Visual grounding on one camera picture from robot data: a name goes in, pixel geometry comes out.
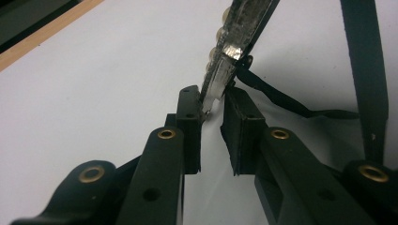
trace wooden edge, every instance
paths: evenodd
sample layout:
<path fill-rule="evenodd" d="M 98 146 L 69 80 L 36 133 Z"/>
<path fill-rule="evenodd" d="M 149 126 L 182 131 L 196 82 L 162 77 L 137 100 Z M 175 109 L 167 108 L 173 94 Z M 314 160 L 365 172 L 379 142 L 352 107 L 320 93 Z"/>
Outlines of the wooden edge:
<path fill-rule="evenodd" d="M 41 27 L 38 31 L 18 42 L 5 52 L 0 54 L 0 72 L 13 64 L 15 61 L 29 53 L 39 44 L 50 38 L 70 23 L 76 21 L 87 11 L 97 6 L 103 0 L 84 0 L 75 7 L 71 8 L 55 20 Z"/>

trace white surface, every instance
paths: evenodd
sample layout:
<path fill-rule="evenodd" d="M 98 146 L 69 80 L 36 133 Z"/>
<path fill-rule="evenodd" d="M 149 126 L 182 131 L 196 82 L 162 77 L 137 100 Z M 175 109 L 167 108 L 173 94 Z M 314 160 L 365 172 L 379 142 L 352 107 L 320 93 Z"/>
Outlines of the white surface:
<path fill-rule="evenodd" d="M 0 73 L 0 224 L 37 215 L 77 165 L 139 156 L 201 85 L 223 1 L 107 0 Z M 386 165 L 396 169 L 398 18 L 377 1 L 390 95 Z M 310 109 L 356 110 L 339 1 L 282 1 L 253 51 L 252 71 Z M 324 163 L 361 158 L 358 121 L 303 119 L 249 90 L 270 126 L 289 128 Z M 216 102 L 202 137 L 203 172 L 187 176 L 185 224 L 267 224 L 252 176 L 234 177 Z"/>

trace black strap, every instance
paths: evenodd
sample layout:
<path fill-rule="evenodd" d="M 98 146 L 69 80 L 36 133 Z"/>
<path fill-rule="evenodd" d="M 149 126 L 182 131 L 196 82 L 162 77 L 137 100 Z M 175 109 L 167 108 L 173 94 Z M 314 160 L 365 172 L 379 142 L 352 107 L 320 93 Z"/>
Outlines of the black strap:
<path fill-rule="evenodd" d="M 375 0 L 341 0 L 366 159 L 383 163 L 389 101 Z"/>
<path fill-rule="evenodd" d="M 333 119 L 358 119 L 359 115 L 355 112 L 348 112 L 342 110 L 324 110 L 311 111 L 303 104 L 278 91 L 268 83 L 261 80 L 255 74 L 250 72 L 245 67 L 237 67 L 237 78 L 246 85 L 263 92 L 275 105 L 278 105 L 288 111 L 297 113 L 306 118 L 324 115 Z"/>

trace brass insert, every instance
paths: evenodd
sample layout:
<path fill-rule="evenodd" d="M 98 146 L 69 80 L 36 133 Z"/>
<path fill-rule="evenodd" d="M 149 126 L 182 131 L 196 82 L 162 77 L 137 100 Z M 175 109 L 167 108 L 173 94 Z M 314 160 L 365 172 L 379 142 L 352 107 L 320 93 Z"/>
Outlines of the brass insert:
<path fill-rule="evenodd" d="M 281 129 L 272 130 L 271 135 L 276 139 L 288 139 L 290 137 L 288 132 Z"/>
<path fill-rule="evenodd" d="M 105 174 L 102 166 L 92 166 L 85 168 L 79 175 L 79 180 L 82 183 L 93 183 L 101 179 Z"/>
<path fill-rule="evenodd" d="M 358 170 L 360 171 L 360 174 L 373 181 L 379 183 L 384 183 L 389 181 L 389 176 L 385 172 L 374 166 L 361 165 L 358 167 Z"/>
<path fill-rule="evenodd" d="M 158 137 L 161 139 L 172 139 L 176 133 L 172 129 L 164 129 L 158 133 Z"/>

